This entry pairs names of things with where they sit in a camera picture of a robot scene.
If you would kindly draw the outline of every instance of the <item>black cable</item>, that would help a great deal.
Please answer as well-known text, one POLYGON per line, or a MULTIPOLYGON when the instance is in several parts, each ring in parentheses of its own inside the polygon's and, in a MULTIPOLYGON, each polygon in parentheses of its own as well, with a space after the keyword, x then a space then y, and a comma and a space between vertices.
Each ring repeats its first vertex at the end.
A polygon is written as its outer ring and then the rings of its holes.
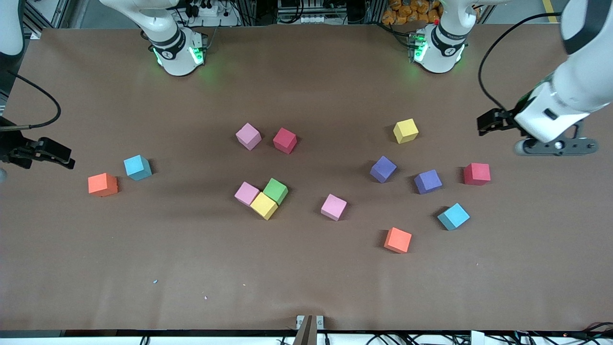
POLYGON ((183 26, 186 25, 185 21, 183 20, 183 16, 181 15, 181 12, 179 12, 178 9, 175 9, 175 12, 177 13, 177 15, 179 16, 179 23, 181 23, 183 26))
POLYGON ((293 24, 297 22, 300 19, 300 17, 302 17, 304 10, 305 10, 305 2, 304 0, 300 0, 300 3, 298 3, 298 5, 296 6, 296 14, 294 15, 294 18, 292 18, 290 21, 283 21, 280 18, 278 20, 280 23, 283 23, 283 24, 293 24))
POLYGON ((400 345, 400 343, 396 341, 396 339, 392 338, 389 334, 383 334, 383 335, 390 338, 396 345, 400 345))
POLYGON ((585 332, 590 332, 590 331, 593 331, 593 330, 595 330, 597 328, 600 328, 602 326, 608 326, 608 325, 613 325, 613 322, 601 322, 601 323, 596 324, 596 325, 594 325, 592 327, 588 327, 585 330, 582 330, 582 332, 584 332, 584 333, 585 332))
POLYGON ((20 126, 5 126, 5 127, 0 127, 0 132, 31 130, 32 128, 40 128, 40 127, 51 125, 53 122, 56 122, 57 119, 59 119, 59 116, 62 114, 62 108, 59 106, 59 103, 57 102, 57 100, 51 94, 49 94, 49 92, 43 90, 43 88, 41 88, 40 86, 32 83, 31 81, 29 81, 28 79, 20 76, 17 73, 13 73, 11 71, 7 71, 7 72, 10 75, 14 76, 15 78, 23 80, 24 82, 26 82, 30 86, 34 87, 36 90, 39 90, 40 92, 42 92, 45 96, 49 97, 49 99, 51 101, 53 101, 53 103, 55 104, 55 107, 57 108, 58 111, 55 114, 55 116, 51 120, 49 120, 49 121, 45 121, 45 122, 42 122, 42 123, 37 123, 35 125, 20 125, 20 126))
POLYGON ((520 26, 521 24, 524 24, 527 21, 530 21, 532 19, 537 19, 537 18, 542 18, 542 17, 559 17, 561 16, 562 13, 561 12, 554 12, 554 13, 542 13, 542 14, 536 14, 536 15, 532 15, 526 19, 521 20, 519 23, 513 25, 512 27, 510 27, 507 31, 505 31, 502 35, 500 35, 500 37, 498 39, 496 39, 496 41, 494 41, 494 43, 492 44, 492 46, 485 52, 485 55, 483 56, 483 59, 481 60, 481 64, 479 65, 479 73, 478 73, 478 77, 479 77, 479 87, 481 87, 481 91, 483 91, 483 94, 485 94, 486 97, 488 97, 492 102, 494 102, 500 109, 502 109, 503 111, 507 111, 506 108, 502 105, 501 102, 498 102, 497 99, 495 99, 486 89, 485 86, 483 85, 483 79, 481 77, 481 74, 483 72, 483 65, 485 64, 485 60, 487 59, 487 57, 490 55, 490 53, 492 52, 492 50, 494 49, 494 47, 496 47, 496 45, 502 41, 502 39, 508 35, 511 31, 515 30, 518 26, 520 26))
POLYGON ((546 341, 550 342, 552 345, 559 345, 555 341, 551 340, 548 336, 540 335, 538 332, 535 332, 535 334, 537 336, 540 336, 541 338, 545 339, 546 341))

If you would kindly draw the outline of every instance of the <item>green cube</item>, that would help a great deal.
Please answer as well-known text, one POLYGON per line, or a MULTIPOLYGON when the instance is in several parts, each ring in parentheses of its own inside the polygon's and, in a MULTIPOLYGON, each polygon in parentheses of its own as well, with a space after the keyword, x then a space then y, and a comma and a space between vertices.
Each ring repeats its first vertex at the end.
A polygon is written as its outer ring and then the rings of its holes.
POLYGON ((270 179, 266 188, 264 188, 264 194, 274 200, 277 205, 280 205, 287 195, 287 186, 275 179, 270 179))

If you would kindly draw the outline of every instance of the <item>yellow cube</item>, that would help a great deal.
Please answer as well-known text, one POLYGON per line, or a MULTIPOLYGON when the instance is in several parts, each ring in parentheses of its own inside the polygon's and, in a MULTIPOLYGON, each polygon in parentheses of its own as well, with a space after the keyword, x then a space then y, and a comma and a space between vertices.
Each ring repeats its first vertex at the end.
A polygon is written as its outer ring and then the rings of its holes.
POLYGON ((394 127, 394 135, 399 144, 404 144, 405 142, 415 139, 417 134, 419 134, 419 131, 412 118, 400 121, 396 123, 394 127))
POLYGON ((259 215, 264 217, 265 220, 270 219, 278 207, 279 206, 276 205, 276 202, 262 192, 260 192, 260 194, 258 194, 251 203, 251 208, 259 213, 259 215))

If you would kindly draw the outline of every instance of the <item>foam cube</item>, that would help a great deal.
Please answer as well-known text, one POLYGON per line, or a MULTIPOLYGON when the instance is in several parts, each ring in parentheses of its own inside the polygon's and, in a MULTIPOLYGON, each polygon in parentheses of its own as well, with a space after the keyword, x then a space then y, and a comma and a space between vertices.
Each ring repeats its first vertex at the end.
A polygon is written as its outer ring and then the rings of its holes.
POLYGON ((236 132, 236 138, 249 151, 253 150, 257 143, 262 140, 260 132, 254 126, 251 126, 250 123, 247 123, 240 131, 236 132))
POLYGON ((449 231, 457 229, 469 218, 470 216, 464 211, 460 204, 455 204, 438 215, 438 220, 440 220, 449 231))
POLYGON ((385 244, 383 246, 396 253, 404 254, 409 251, 411 237, 413 237, 411 234, 401 229, 391 228, 387 232, 387 237, 385 238, 385 244))
POLYGON ((296 137, 296 134, 282 127, 279 130, 279 133, 276 134, 272 142, 279 151, 285 152, 286 154, 290 154, 296 146, 298 138, 296 137))
POLYGON ((88 177, 87 185, 89 193, 95 196, 109 196, 119 191, 117 187, 117 177, 109 175, 106 172, 88 177))
POLYGON ((426 171, 425 173, 423 172, 417 175, 417 177, 415 177, 415 184, 417 185, 419 194, 434 192, 443 186, 441 179, 438 178, 436 170, 426 171))
POLYGON ((415 139, 419 134, 415 121, 412 118, 396 123, 394 126, 394 136, 399 144, 415 139))
POLYGON ((464 168, 464 184, 484 185, 490 182, 490 165, 485 163, 470 163, 464 168))
POLYGON ((277 206, 276 203, 272 199, 267 197, 264 193, 258 194, 251 203, 251 208, 254 209, 265 220, 270 219, 270 217, 273 213, 275 213, 278 207, 279 206, 277 206))
POLYGON ((338 221, 346 206, 347 201, 328 194, 324 205, 321 206, 321 214, 338 221))
POLYGON ((396 170, 396 165, 387 159, 387 157, 381 156, 377 163, 373 165, 370 174, 380 183, 384 183, 392 175, 394 170, 396 170))
POLYGON ((251 203, 258 194, 260 194, 260 191, 256 187, 253 187, 247 182, 243 182, 234 197, 241 203, 251 206, 251 203))
POLYGON ((139 181, 152 175, 149 161, 141 155, 128 158, 123 164, 126 167, 126 174, 132 180, 139 181))
POLYGON ((270 179, 264 188, 264 194, 276 202, 277 205, 283 202, 283 199, 287 196, 287 192, 287 186, 275 179, 270 179))

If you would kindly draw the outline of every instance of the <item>red cube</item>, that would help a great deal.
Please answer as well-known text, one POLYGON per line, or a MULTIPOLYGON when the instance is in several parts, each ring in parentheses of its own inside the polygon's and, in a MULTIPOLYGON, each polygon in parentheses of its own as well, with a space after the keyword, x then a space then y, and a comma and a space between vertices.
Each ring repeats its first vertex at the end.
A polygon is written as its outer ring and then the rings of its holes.
POLYGON ((272 141, 279 151, 290 154, 292 153, 294 146, 296 146, 298 139, 296 138, 296 134, 281 127, 279 133, 276 134, 272 141))
POLYGON ((489 164, 470 163, 464 168, 464 184, 484 185, 491 180, 489 164))

